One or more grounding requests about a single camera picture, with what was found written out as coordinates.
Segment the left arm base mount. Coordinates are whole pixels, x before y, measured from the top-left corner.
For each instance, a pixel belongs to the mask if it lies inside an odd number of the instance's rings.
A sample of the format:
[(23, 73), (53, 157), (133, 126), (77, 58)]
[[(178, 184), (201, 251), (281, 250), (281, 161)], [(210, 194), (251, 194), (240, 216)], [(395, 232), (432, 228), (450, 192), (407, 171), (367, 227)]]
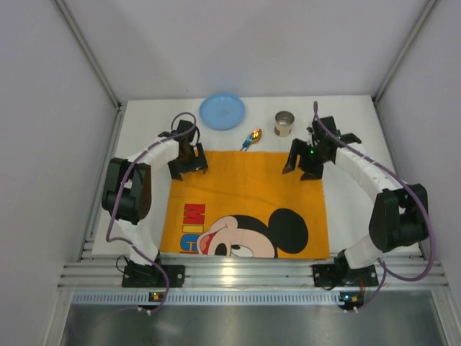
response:
[[(182, 288), (185, 279), (184, 265), (162, 265), (161, 266), (169, 279), (171, 288)], [(130, 262), (125, 267), (123, 288), (165, 288), (166, 279), (163, 274), (154, 266), (139, 265)]]

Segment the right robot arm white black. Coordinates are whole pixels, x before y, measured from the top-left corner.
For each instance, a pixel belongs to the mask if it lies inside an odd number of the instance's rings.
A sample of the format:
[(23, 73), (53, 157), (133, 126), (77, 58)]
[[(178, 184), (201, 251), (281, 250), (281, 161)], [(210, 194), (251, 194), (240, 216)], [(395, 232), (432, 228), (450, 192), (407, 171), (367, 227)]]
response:
[(427, 192), (422, 185), (399, 180), (367, 155), (356, 135), (341, 133), (333, 117), (315, 119), (308, 131), (311, 141), (292, 141), (282, 171), (299, 168), (303, 180), (317, 180), (323, 176), (325, 163), (331, 162), (348, 173), (374, 203), (367, 235), (334, 259), (340, 273), (368, 267), (387, 252), (429, 237)]

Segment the orange cartoon mouse towel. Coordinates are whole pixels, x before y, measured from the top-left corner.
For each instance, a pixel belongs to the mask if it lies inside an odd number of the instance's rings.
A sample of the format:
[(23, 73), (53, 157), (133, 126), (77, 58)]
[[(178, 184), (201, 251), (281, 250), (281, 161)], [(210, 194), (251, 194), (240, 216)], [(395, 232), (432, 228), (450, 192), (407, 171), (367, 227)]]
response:
[(205, 173), (171, 183), (162, 252), (329, 258), (321, 180), (283, 173), (285, 153), (208, 151), (206, 157)]

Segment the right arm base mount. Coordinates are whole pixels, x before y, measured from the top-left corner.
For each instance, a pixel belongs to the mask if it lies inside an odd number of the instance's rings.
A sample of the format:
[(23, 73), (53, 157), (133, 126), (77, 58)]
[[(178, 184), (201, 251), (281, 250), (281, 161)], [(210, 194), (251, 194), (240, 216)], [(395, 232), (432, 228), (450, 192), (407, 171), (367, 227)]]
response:
[(334, 264), (312, 265), (314, 286), (332, 290), (336, 287), (377, 287), (374, 265), (341, 272)]

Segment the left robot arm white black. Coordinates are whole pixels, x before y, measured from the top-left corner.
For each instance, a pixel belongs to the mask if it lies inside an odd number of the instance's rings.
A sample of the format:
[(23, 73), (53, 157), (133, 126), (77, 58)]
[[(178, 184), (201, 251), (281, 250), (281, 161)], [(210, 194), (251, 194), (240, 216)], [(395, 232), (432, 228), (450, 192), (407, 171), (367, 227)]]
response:
[(127, 244), (131, 262), (152, 265), (159, 256), (151, 231), (143, 225), (153, 205), (153, 173), (167, 167), (170, 178), (181, 181), (186, 173), (206, 172), (199, 139), (196, 120), (182, 119), (138, 153), (109, 161), (102, 193), (102, 208), (110, 216), (105, 240)]

